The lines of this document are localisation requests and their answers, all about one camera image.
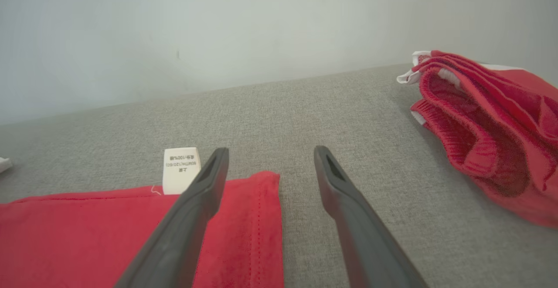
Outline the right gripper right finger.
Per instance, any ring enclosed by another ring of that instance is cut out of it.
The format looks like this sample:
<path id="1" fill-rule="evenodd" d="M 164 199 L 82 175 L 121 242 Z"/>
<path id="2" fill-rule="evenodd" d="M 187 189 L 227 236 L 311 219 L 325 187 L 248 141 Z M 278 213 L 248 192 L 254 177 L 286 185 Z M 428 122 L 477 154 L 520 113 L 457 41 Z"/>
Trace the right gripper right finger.
<path id="1" fill-rule="evenodd" d="M 420 272 L 333 153 L 317 146 L 313 162 L 323 207 L 336 223 L 351 287 L 426 288 Z"/>

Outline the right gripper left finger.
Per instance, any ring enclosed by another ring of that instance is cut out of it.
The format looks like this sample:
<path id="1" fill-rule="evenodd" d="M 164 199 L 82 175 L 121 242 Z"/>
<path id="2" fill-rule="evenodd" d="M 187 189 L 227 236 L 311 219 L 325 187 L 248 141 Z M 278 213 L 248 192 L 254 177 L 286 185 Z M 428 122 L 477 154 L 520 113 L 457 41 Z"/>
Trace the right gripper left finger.
<path id="1" fill-rule="evenodd" d="M 175 201 L 115 284 L 116 288 L 191 288 L 205 231 L 221 206 L 229 149 L 217 148 Z"/>

